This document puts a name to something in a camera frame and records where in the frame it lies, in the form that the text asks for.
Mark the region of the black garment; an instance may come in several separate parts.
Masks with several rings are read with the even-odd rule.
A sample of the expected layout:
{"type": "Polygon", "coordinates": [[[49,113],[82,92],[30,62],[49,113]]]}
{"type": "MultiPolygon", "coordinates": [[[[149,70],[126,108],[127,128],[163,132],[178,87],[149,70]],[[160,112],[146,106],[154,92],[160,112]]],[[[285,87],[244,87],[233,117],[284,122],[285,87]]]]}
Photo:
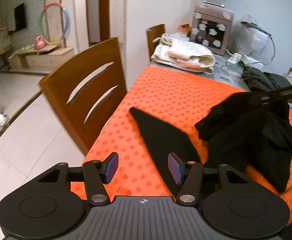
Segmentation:
{"type": "MultiPolygon", "coordinates": [[[[195,124],[200,140],[207,144],[207,168],[227,164],[244,172],[252,166],[275,190],[283,193],[290,178],[292,125],[286,100],[265,105],[253,103],[255,93],[234,93],[213,106],[206,117],[195,124]]],[[[175,126],[137,108],[130,108],[140,135],[170,193],[181,187],[168,168],[168,155],[182,161],[202,162],[189,136],[175,126]]]]}

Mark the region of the dark grey clothes pile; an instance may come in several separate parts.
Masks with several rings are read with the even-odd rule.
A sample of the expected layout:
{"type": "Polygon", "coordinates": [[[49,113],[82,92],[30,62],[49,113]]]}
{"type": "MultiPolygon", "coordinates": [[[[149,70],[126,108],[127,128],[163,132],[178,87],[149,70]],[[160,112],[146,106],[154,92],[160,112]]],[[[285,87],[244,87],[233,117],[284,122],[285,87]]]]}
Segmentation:
{"type": "Polygon", "coordinates": [[[241,79],[252,92],[269,92],[291,85],[289,81],[281,75],[262,72],[254,67],[244,67],[241,79]]]}

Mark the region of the white charger adapter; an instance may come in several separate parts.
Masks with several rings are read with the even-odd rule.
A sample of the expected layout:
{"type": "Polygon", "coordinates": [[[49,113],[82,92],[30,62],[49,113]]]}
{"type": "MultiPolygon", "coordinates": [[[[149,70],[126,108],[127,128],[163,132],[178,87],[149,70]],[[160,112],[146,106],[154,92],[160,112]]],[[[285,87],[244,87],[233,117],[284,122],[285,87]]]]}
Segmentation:
{"type": "Polygon", "coordinates": [[[235,67],[241,61],[241,55],[239,53],[232,54],[226,61],[226,64],[235,67]]]}

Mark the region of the near wooden chair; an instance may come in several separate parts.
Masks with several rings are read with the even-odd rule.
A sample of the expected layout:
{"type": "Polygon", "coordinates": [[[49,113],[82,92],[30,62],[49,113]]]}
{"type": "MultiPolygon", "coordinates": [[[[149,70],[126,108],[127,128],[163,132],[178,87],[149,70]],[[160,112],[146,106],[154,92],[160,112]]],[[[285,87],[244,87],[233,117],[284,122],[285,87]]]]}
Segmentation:
{"type": "Polygon", "coordinates": [[[87,155],[127,93],[118,38],[76,54],[39,84],[70,137],[87,155]]]}

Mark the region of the wooden chair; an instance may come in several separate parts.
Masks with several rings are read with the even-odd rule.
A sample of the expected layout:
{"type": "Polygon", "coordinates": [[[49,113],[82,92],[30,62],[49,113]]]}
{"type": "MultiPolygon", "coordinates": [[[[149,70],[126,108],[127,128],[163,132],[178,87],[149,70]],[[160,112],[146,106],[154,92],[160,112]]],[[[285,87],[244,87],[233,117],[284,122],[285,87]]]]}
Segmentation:
{"type": "Polygon", "coordinates": [[[159,45],[161,36],[166,33],[165,24],[159,24],[146,29],[149,58],[153,55],[155,48],[159,45]]]}
{"type": "Polygon", "coordinates": [[[76,54],[39,84],[70,137],[87,155],[127,93],[118,38],[76,54]]]}

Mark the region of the orange patterned tablecloth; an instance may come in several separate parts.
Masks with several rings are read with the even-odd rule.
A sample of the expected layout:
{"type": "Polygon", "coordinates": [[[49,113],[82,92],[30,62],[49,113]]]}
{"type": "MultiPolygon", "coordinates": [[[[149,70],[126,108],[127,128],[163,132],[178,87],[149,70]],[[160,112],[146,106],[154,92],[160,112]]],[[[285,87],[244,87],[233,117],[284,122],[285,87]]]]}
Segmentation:
{"type": "MultiPolygon", "coordinates": [[[[119,156],[118,169],[106,185],[110,198],[115,196],[173,196],[159,174],[140,135],[130,108],[134,107],[163,120],[186,133],[203,161],[208,158],[207,144],[200,140],[195,124],[210,109],[234,93],[243,92],[224,83],[174,70],[148,66],[108,120],[86,156],[86,161],[104,160],[112,152],[119,156]]],[[[292,125],[292,110],[289,109],[292,125]]],[[[278,194],[289,206],[292,222],[292,160],[285,192],[247,166],[243,174],[278,194]]]]}

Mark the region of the folded cream blanket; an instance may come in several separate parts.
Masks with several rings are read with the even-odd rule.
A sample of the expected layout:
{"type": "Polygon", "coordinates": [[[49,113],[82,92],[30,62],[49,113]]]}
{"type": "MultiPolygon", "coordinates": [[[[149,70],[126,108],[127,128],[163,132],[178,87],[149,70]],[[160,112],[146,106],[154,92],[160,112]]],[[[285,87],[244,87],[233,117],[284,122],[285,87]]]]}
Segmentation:
{"type": "Polygon", "coordinates": [[[200,44],[170,37],[164,33],[151,55],[151,61],[194,73],[213,74],[215,58],[200,44]]]}

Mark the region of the low wooden tv cabinet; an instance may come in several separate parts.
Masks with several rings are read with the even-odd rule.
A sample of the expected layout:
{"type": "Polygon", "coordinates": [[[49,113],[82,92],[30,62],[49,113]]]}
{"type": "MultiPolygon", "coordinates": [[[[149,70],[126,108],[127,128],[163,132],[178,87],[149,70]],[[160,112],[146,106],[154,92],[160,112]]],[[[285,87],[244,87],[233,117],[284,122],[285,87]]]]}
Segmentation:
{"type": "Polygon", "coordinates": [[[56,68],[73,56],[72,47],[61,48],[53,45],[39,50],[19,49],[8,58],[8,62],[12,68],[56,68]]]}

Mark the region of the pink kettlebell toy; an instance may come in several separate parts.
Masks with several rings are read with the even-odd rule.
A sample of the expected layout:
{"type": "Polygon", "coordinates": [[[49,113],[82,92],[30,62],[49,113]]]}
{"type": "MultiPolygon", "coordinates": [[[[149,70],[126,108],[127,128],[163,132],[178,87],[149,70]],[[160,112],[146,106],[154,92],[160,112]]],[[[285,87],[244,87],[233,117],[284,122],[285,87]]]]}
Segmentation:
{"type": "Polygon", "coordinates": [[[43,49],[45,47],[45,42],[44,42],[42,36],[38,36],[35,41],[36,41],[36,44],[35,44],[35,47],[34,47],[35,50],[41,50],[41,49],[43,49]]]}

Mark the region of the far wooden chair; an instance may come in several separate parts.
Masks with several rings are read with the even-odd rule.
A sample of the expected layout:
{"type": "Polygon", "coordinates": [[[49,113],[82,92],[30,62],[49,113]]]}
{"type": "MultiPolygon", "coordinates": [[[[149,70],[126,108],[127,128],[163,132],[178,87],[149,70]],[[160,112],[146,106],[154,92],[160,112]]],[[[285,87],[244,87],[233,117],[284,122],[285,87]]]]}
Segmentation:
{"type": "Polygon", "coordinates": [[[149,58],[153,55],[155,48],[159,45],[161,36],[166,33],[165,24],[159,24],[146,29],[149,58]]]}

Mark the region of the colourful hula hoop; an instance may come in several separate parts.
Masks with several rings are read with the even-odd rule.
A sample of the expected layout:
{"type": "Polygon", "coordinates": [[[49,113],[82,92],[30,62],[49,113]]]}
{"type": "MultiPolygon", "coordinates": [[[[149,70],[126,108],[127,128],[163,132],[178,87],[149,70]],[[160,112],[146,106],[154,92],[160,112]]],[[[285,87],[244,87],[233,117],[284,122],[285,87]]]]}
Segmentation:
{"type": "Polygon", "coordinates": [[[48,3],[41,11],[38,28],[45,44],[66,46],[69,27],[69,13],[60,2],[48,3]]]}

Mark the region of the wall television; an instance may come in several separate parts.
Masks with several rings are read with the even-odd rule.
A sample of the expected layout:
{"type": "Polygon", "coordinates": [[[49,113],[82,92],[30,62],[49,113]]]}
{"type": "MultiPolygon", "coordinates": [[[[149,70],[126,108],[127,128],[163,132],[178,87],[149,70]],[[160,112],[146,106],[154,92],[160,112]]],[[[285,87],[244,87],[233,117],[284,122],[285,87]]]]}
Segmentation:
{"type": "Polygon", "coordinates": [[[21,3],[14,9],[15,31],[27,28],[26,13],[24,3],[21,3]]]}

